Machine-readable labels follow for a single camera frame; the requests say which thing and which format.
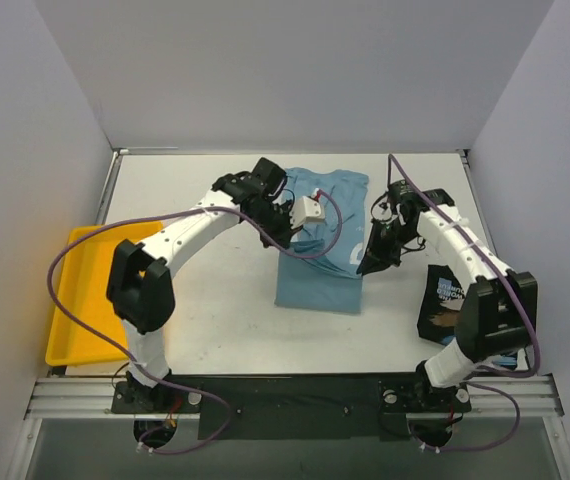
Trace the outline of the light blue t-shirt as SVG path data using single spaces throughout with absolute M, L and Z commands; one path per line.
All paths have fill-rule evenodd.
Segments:
M 351 170 L 287 170 L 286 189 L 295 197 L 313 194 L 318 189 L 329 196 L 320 198 L 325 219 L 305 225 L 294 236 L 291 250 L 297 256 L 279 256 L 276 306 L 361 313 L 363 281 L 357 267 L 364 252 L 368 187 L 369 177 Z

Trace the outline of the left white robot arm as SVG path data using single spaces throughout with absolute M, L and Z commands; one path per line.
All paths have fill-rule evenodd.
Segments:
M 124 240 L 114 251 L 107 299 L 121 319 L 127 346 L 135 357 L 128 368 L 138 383 L 135 400 L 149 412 L 164 409 L 171 388 L 161 379 L 170 373 L 164 353 L 163 326 L 175 305 L 173 278 L 216 236 L 248 218 L 287 249 L 295 233 L 324 217 L 318 196 L 278 203 L 286 172 L 261 158 L 250 172 L 219 177 L 186 217 L 136 243 Z

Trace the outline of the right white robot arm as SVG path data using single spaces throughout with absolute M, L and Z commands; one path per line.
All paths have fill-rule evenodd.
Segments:
M 499 260 L 468 227 L 443 189 L 415 191 L 405 180 L 388 186 L 389 220 L 372 221 L 357 273 L 365 276 L 401 263 L 406 244 L 421 238 L 440 255 L 463 289 L 454 338 L 419 365 L 411 396 L 434 409 L 453 387 L 487 360 L 534 345 L 538 284 Z

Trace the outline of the black printed t-shirt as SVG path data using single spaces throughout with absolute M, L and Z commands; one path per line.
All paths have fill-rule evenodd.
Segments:
M 514 371 L 528 330 L 500 279 L 480 276 L 461 284 L 453 271 L 430 264 L 417 321 L 419 337 L 486 367 Z

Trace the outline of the yellow plastic tray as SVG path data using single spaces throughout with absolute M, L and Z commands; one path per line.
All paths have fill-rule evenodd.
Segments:
M 113 253 L 124 239 L 138 242 L 162 229 L 159 221 L 121 226 L 82 242 L 62 260 L 56 289 L 59 300 L 80 320 L 125 346 L 124 329 L 106 298 Z M 51 367 L 124 361 L 114 346 L 70 320 L 55 308 L 45 353 Z

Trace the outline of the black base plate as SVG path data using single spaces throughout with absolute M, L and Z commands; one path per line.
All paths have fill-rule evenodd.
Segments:
M 339 440 L 408 437 L 407 420 L 419 430 L 445 433 L 470 412 L 464 386 L 435 389 L 416 373 L 297 374 L 286 376 L 183 376 L 137 386 L 126 378 L 115 386 L 111 410 L 125 415 L 199 417 L 198 437 L 220 440 Z

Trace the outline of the aluminium frame rail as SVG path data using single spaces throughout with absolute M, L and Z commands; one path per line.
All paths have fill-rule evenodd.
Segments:
M 523 417 L 561 417 L 560 396 L 549 376 L 529 379 L 481 377 L 468 387 L 471 417 L 509 417 L 517 402 Z M 114 388 L 107 377 L 43 378 L 36 382 L 27 419 L 107 419 Z

